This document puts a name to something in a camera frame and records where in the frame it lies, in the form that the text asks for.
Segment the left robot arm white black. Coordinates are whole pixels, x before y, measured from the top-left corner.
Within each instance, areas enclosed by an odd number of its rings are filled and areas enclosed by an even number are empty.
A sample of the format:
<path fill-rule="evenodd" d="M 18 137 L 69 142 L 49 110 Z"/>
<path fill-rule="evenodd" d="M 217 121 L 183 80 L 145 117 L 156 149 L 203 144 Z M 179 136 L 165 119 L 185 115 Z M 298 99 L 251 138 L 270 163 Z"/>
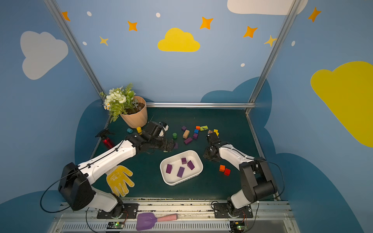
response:
<path fill-rule="evenodd" d="M 92 185 L 105 173 L 118 176 L 119 164 L 149 149 L 170 152 L 175 143 L 166 139 L 169 126 L 166 122 L 151 121 L 142 133 L 132 133 L 118 145 L 79 165 L 69 163 L 63 168 L 58 191 L 73 211 L 85 207 L 96 208 L 119 216 L 123 209 L 118 189 L 106 193 Z"/>

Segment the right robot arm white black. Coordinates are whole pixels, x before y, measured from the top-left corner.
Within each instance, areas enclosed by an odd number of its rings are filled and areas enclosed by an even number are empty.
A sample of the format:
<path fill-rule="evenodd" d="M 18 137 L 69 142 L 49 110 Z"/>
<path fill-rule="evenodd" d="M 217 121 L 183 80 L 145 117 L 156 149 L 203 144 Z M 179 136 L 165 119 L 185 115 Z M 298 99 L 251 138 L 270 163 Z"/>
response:
<path fill-rule="evenodd" d="M 276 194 L 277 185 L 264 158 L 254 158 L 236 149 L 233 145 L 222 142 L 215 132 L 207 134 L 209 145 L 204 152 L 204 158 L 209 161 L 229 162 L 240 172 L 241 190 L 228 199 L 233 210 L 260 201 Z"/>

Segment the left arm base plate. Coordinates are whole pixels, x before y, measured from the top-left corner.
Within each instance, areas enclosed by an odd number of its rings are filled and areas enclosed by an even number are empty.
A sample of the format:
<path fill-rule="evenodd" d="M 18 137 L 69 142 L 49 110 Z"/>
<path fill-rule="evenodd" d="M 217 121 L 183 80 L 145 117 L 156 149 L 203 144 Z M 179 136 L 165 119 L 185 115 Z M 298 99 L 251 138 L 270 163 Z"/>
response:
<path fill-rule="evenodd" d="M 139 204 L 137 203 L 117 204 L 110 212 L 100 210 L 97 219 L 135 219 L 138 208 Z"/>

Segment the purple brick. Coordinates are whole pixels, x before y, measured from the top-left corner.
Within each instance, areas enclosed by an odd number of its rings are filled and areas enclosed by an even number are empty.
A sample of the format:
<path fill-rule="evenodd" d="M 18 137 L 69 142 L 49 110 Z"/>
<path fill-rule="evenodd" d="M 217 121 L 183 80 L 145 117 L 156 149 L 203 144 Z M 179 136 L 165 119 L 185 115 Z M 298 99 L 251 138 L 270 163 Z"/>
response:
<path fill-rule="evenodd" d="M 178 170 L 178 173 L 177 173 L 177 177 L 178 178 L 182 178 L 183 174 L 184 174 L 184 171 L 185 171 L 185 168 L 184 167 L 180 167 L 179 170 Z"/>
<path fill-rule="evenodd" d="M 171 174 L 172 169 L 173 169 L 173 166 L 172 166 L 171 164 L 167 164 L 167 167 L 166 167 L 166 173 L 167 173 L 167 174 Z"/>
<path fill-rule="evenodd" d="M 188 144 L 191 143 L 192 141 L 193 141 L 193 139 L 190 138 L 190 137 L 188 137 L 187 139 L 184 140 L 184 143 L 185 143 L 186 145 L 188 145 Z"/>

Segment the white plastic storage bin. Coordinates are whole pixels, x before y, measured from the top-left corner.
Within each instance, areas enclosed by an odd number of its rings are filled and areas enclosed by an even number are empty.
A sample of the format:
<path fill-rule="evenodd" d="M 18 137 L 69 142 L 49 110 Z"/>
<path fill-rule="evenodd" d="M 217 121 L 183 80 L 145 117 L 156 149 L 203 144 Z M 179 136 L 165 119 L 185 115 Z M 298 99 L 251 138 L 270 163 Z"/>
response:
<path fill-rule="evenodd" d="M 204 165 L 196 151 L 187 150 L 164 159 L 159 168 L 164 183 L 175 186 L 201 174 Z"/>

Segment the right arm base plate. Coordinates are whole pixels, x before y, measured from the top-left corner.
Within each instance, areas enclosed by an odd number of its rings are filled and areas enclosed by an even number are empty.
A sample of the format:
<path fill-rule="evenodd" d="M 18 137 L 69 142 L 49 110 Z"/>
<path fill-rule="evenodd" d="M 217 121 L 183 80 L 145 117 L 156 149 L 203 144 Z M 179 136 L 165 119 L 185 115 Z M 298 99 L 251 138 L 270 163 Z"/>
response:
<path fill-rule="evenodd" d="M 253 211 L 250 205 L 242 208 L 235 208 L 229 203 L 213 202 L 211 204 L 215 218 L 253 218 Z"/>

